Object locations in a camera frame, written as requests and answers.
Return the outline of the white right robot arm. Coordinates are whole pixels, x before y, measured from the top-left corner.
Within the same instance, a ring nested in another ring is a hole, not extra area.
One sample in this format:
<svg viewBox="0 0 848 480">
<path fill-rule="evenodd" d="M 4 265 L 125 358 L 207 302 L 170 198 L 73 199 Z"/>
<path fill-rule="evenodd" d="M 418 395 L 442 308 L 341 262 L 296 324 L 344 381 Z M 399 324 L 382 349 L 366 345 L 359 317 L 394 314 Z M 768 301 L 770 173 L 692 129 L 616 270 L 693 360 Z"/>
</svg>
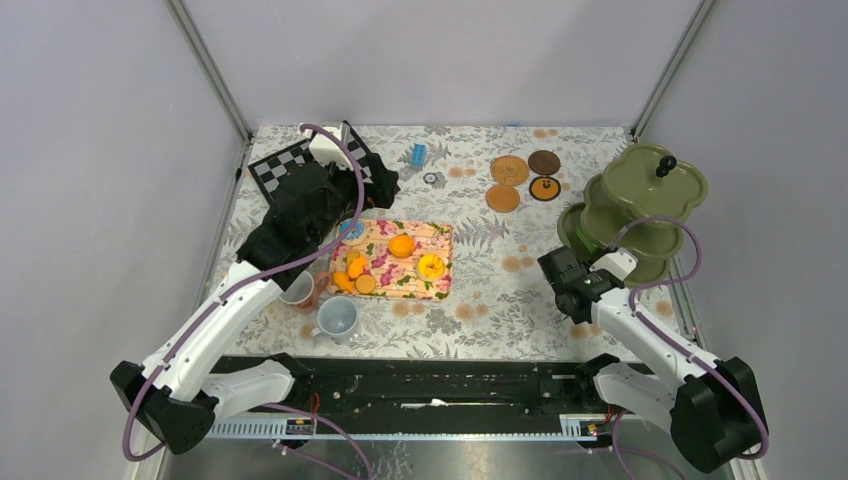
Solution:
<svg viewBox="0 0 848 480">
<path fill-rule="evenodd" d="M 575 402 L 597 412 L 623 407 L 667 432 L 695 469 L 711 473 L 756 446 L 768 429 L 753 370 L 721 360 L 644 311 L 625 279 L 638 261 L 625 249 L 580 261 L 562 246 L 538 258 L 555 305 L 575 323 L 598 326 L 649 368 L 642 374 L 611 355 L 589 362 Z"/>
</svg>

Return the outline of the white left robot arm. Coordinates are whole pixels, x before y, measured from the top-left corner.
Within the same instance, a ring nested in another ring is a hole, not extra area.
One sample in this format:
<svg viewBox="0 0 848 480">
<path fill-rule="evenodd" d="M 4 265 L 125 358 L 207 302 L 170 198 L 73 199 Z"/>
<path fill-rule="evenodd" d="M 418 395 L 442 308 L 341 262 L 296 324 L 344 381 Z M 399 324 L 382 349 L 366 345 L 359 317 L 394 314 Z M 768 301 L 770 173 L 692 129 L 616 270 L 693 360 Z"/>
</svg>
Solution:
<svg viewBox="0 0 848 480">
<path fill-rule="evenodd" d="M 228 374 L 212 370 L 254 317 L 340 243 L 344 220 L 392 206 L 398 172 L 377 154 L 357 163 L 358 170 L 346 170 L 311 161 L 285 174 L 262 222 L 190 319 L 143 362 L 113 369 L 127 431 L 140 423 L 161 448 L 180 455 L 228 417 L 270 403 L 288 411 L 307 404 L 308 381 L 276 358 Z"/>
</svg>

